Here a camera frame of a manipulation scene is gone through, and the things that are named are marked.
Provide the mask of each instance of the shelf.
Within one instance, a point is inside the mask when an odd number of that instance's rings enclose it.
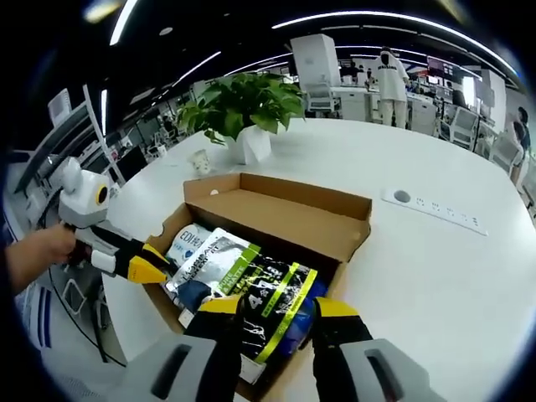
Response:
[[[35,153],[29,159],[23,175],[15,188],[15,193],[24,190],[28,186],[44,160],[54,151],[59,143],[78,125],[82,124],[84,120],[89,119],[89,117],[86,104],[85,102],[82,102],[70,112],[59,126],[52,129],[52,131],[41,141],[35,150]]]

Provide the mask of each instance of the white flower pot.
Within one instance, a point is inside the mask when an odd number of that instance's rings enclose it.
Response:
[[[236,141],[226,137],[225,142],[233,159],[243,165],[260,162],[271,154],[270,133],[258,126],[246,127]]]

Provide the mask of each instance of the paper cup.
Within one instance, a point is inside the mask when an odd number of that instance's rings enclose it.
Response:
[[[210,161],[207,151],[200,149],[188,158],[188,162],[192,163],[193,169],[199,176],[204,176],[210,173]]]

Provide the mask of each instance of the ceiling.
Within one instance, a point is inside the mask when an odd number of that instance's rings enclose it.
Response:
[[[418,16],[462,31],[499,53],[521,72],[529,65],[531,54],[524,54],[519,38],[523,27],[516,16],[513,27],[505,29],[508,21],[496,20],[493,6],[479,8],[466,4],[463,9],[452,7],[452,0],[405,0],[378,2],[333,0],[323,5],[308,3],[276,6],[253,2],[178,2],[176,0],[138,0],[118,44],[110,46],[111,34],[121,9],[99,23],[88,23],[82,13],[89,2],[31,3],[32,12],[21,7],[20,16],[13,15],[8,33],[19,32],[6,52],[9,64],[9,86],[13,85],[14,102],[7,109],[10,132],[15,133],[15,146],[34,149],[51,128],[47,104],[63,88],[70,90],[72,103],[81,101],[81,86],[88,83],[95,94],[98,116],[98,94],[108,90],[107,131],[123,123],[123,119],[150,107],[165,90],[210,55],[218,56],[181,80],[162,98],[185,92],[195,81],[215,78],[241,66],[288,53],[290,39],[316,33],[331,36],[336,45],[389,45],[393,48],[447,59],[457,64],[482,64],[468,52],[492,64],[523,86],[527,79],[516,78],[501,63],[474,45],[437,28],[399,18],[378,16],[345,16],[319,18],[272,29],[275,24],[318,13],[341,10],[376,10]],[[337,26],[351,28],[329,29]],[[387,28],[365,28],[373,25]],[[166,36],[163,28],[172,27]],[[502,32],[501,38],[494,34]],[[430,35],[446,40],[452,47]],[[338,49],[338,57],[350,54],[372,54],[372,49]],[[425,61],[417,55],[405,54],[408,59]],[[131,99],[144,90],[155,90],[143,100],[130,105]]]

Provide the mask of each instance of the human hand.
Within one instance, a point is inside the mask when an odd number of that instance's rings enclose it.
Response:
[[[6,256],[15,291],[22,291],[52,264],[65,263],[75,246],[75,233],[62,224],[32,232],[10,245]]]

